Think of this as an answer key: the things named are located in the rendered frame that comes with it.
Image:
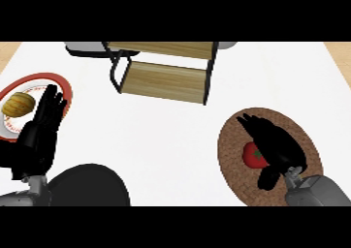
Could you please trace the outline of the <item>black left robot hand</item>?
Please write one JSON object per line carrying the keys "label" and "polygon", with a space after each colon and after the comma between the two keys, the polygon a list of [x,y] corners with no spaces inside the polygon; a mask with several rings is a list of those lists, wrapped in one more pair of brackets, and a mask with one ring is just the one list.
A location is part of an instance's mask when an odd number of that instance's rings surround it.
{"label": "black left robot hand", "polygon": [[18,141],[0,140],[0,168],[12,170],[15,180],[44,175],[53,165],[65,105],[63,94],[58,92],[58,86],[50,84]]}

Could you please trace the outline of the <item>wooden tiered shelf black frame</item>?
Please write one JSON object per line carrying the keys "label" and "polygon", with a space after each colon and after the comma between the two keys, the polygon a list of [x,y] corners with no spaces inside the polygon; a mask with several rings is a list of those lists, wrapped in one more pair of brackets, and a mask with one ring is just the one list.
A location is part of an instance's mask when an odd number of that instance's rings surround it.
{"label": "wooden tiered shelf black frame", "polygon": [[[102,42],[109,55],[109,81],[118,93],[206,105],[217,42]],[[132,60],[132,51],[207,61],[206,69]]]}

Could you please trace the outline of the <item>brown round woven placemat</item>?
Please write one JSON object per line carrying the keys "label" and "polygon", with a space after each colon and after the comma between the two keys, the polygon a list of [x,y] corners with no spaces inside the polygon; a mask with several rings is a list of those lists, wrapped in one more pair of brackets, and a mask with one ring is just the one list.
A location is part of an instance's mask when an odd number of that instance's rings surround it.
{"label": "brown round woven placemat", "polygon": [[237,117],[244,114],[266,118],[277,126],[285,129],[297,141],[305,152],[308,164],[306,171],[300,174],[302,177],[324,173],[318,149],[293,120],[268,108],[245,108],[225,122],[217,140],[217,160],[228,186],[247,206],[287,206],[285,180],[280,178],[272,191],[260,190],[257,188],[260,169],[251,169],[243,162],[243,147],[251,142],[251,137],[237,120]]}

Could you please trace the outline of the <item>red tomato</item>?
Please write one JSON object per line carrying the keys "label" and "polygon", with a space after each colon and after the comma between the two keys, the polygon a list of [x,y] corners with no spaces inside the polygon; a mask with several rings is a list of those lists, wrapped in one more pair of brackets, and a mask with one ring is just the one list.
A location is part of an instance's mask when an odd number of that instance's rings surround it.
{"label": "red tomato", "polygon": [[248,142],[243,147],[241,154],[243,162],[251,169],[263,169],[269,166],[263,155],[257,149],[257,146],[253,142]]}

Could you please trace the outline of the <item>black round pan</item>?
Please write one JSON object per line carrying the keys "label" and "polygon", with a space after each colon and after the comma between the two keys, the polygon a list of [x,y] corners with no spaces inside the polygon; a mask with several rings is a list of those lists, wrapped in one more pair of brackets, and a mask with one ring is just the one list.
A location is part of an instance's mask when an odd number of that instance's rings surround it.
{"label": "black round pan", "polygon": [[124,182],[106,166],[78,165],[49,182],[52,206],[129,206]]}

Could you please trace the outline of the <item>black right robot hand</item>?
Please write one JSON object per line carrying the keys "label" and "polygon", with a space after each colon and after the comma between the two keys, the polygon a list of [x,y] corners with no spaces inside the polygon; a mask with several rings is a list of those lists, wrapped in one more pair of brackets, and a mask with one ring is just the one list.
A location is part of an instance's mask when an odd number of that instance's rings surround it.
{"label": "black right robot hand", "polygon": [[266,168],[260,171],[257,188],[271,191],[288,168],[300,167],[306,170],[306,155],[288,132],[266,118],[244,114],[237,120],[268,162]]}

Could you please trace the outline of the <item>red rimmed white plate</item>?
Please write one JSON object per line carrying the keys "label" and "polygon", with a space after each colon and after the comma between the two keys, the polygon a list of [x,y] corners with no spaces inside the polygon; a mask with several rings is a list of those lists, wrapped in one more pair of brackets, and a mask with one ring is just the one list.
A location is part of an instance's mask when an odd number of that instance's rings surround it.
{"label": "red rimmed white plate", "polygon": [[53,73],[38,73],[22,77],[0,91],[0,140],[18,140],[22,127],[32,119],[35,113],[34,109],[32,112],[22,117],[9,117],[1,111],[7,100],[16,92],[22,92],[34,98],[35,102],[40,102],[49,84],[56,85],[58,91],[63,94],[68,103],[65,106],[65,112],[68,112],[72,92],[66,79]]}

